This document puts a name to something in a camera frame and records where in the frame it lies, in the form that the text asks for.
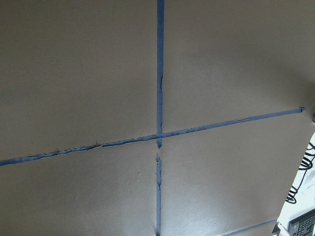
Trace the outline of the black keyboard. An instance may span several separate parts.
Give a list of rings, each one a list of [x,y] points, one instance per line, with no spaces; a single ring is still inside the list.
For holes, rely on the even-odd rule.
[[[313,236],[315,228],[315,210],[310,210],[289,222],[291,236]]]

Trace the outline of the aluminium frame post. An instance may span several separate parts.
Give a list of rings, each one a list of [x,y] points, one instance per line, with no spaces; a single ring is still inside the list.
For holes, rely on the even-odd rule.
[[[271,236],[291,236],[291,234],[280,222],[277,222],[272,230]]]

